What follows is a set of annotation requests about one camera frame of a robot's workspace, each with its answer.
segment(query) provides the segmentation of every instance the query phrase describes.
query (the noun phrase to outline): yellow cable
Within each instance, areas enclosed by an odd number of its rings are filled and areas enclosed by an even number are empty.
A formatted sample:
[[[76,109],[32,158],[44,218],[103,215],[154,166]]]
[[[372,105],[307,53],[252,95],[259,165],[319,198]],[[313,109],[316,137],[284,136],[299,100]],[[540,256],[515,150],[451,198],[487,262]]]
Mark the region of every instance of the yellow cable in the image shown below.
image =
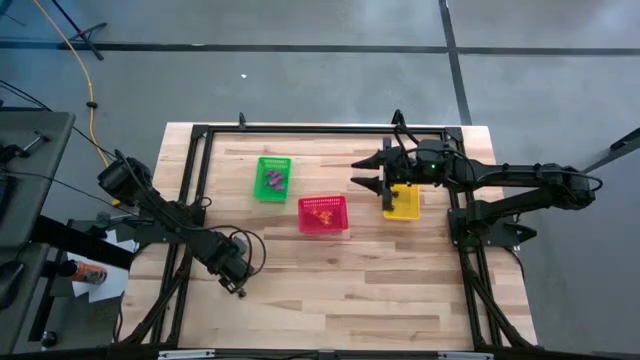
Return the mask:
[[[93,103],[94,102],[93,101],[93,84],[91,83],[91,77],[89,76],[89,72],[87,71],[87,67],[84,66],[84,62],[82,62],[82,59],[80,59],[80,56],[78,55],[78,52],[73,47],[73,45],[71,45],[69,40],[67,40],[66,36],[64,36],[64,33],[60,30],[60,28],[58,27],[56,22],[53,21],[51,16],[49,16],[49,13],[47,13],[47,10],[45,10],[42,7],[42,5],[40,5],[40,2],[38,0],[33,0],[33,3],[36,4],[36,6],[40,9],[42,14],[47,18],[47,20],[49,20],[51,25],[53,25],[53,27],[56,29],[56,32],[58,33],[58,35],[60,35],[62,40],[64,40],[64,42],[67,44],[67,46],[69,47],[69,49],[73,53],[73,56],[75,56],[76,60],[78,60],[78,63],[80,64],[80,67],[82,68],[82,72],[84,73],[84,77],[87,79],[87,87],[89,88],[89,101]],[[92,107],[89,107],[89,135],[91,136],[91,140],[93,140],[94,144],[99,146],[98,141],[96,140],[96,135],[93,133],[94,111],[95,110]],[[104,155],[104,153],[102,152],[102,150],[98,146],[96,146],[95,148],[98,151],[98,154],[100,155],[100,157],[102,158],[102,161],[104,162],[104,166],[108,167],[109,166],[109,160],[107,160],[107,157]],[[117,204],[120,203],[116,199],[114,199],[112,202],[113,202],[114,205],[117,205]]]

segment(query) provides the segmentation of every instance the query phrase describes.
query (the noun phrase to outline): white paper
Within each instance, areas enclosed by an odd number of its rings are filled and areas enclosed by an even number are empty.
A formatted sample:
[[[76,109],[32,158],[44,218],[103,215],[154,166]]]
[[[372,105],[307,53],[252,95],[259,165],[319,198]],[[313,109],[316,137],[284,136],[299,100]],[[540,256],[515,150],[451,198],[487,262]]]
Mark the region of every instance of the white paper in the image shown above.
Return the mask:
[[[133,240],[127,240],[118,242],[116,239],[116,231],[110,230],[107,232],[107,238],[104,240],[110,244],[119,246],[130,252],[134,252],[136,244]],[[115,266],[105,265],[103,263],[87,259],[84,256],[67,253],[69,260],[82,261],[87,264],[100,265],[107,269],[107,279],[100,285],[87,284],[82,282],[71,282],[73,286],[73,293],[76,297],[89,293],[89,302],[96,302],[104,299],[110,299],[120,296],[127,288],[127,282],[129,281],[129,272],[124,269],[120,269]]]

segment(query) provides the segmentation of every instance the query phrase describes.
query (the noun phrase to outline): wooden tabletop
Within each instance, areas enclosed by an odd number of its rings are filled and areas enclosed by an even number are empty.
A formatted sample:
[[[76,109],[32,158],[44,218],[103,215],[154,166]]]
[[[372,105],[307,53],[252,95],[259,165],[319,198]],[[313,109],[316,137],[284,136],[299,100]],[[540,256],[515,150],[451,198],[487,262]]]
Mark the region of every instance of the wooden tabletop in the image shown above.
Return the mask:
[[[168,200],[178,197],[192,125],[167,124],[153,183]],[[463,127],[463,134],[470,158],[495,163],[487,127]],[[446,225],[447,191],[421,186],[421,219],[397,222],[383,218],[379,197],[349,181],[351,176],[375,176],[375,171],[354,170],[350,164],[372,155],[381,139],[362,134],[215,135],[205,191],[213,199],[207,224],[256,232],[266,243],[267,262],[246,285],[248,296],[242,300],[227,294],[202,264],[194,262],[181,347],[472,348],[460,262]],[[260,156],[293,160],[286,203],[253,199]],[[349,230],[299,233],[298,199],[328,195],[346,197]],[[500,188],[480,189],[475,195],[486,200],[503,196]],[[259,246],[254,249],[257,266],[263,254]],[[122,337],[158,296],[166,252],[166,245],[150,246],[133,264],[123,302]],[[503,249],[487,249],[487,259],[497,303],[535,343],[518,264]],[[488,340],[486,313],[480,300],[478,304]],[[165,330],[172,310],[170,304]]]

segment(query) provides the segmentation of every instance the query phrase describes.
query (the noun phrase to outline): yellow basket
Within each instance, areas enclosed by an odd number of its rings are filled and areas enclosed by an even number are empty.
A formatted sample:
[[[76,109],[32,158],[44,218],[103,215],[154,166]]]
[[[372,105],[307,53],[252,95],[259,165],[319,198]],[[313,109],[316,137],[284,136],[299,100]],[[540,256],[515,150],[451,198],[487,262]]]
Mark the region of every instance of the yellow basket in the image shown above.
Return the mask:
[[[418,185],[393,185],[391,191],[398,193],[391,200],[393,211],[384,211],[387,220],[418,220],[420,219],[420,187]]]

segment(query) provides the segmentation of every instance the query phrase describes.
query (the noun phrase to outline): wooden table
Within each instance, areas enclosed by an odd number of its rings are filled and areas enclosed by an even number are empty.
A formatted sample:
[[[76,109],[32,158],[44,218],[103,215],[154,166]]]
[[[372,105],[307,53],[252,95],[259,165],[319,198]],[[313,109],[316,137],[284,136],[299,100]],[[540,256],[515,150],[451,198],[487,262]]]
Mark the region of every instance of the wooden table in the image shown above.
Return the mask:
[[[166,199],[178,196],[192,125],[167,124],[153,181]],[[470,158],[495,163],[487,127],[463,127],[463,134]],[[268,258],[264,271],[246,285],[243,300],[227,294],[194,261],[181,347],[472,348],[460,263],[446,225],[447,191],[421,186],[422,218],[394,222],[383,219],[380,198],[349,181],[351,176],[375,176],[375,171],[354,170],[350,164],[379,149],[380,135],[216,134],[213,144],[205,192],[213,204],[207,224],[258,233]],[[293,159],[284,204],[253,199],[257,159],[265,155]],[[300,197],[339,194],[347,199],[349,230],[314,236],[298,232]],[[503,196],[501,188],[484,188],[475,195],[486,200]],[[257,265],[262,252],[259,246],[254,249]],[[166,252],[166,245],[153,245],[135,261],[123,302],[123,337],[158,296]],[[535,343],[518,264],[503,249],[487,249],[487,259],[497,303]],[[484,306],[479,299],[478,304],[489,339]]]

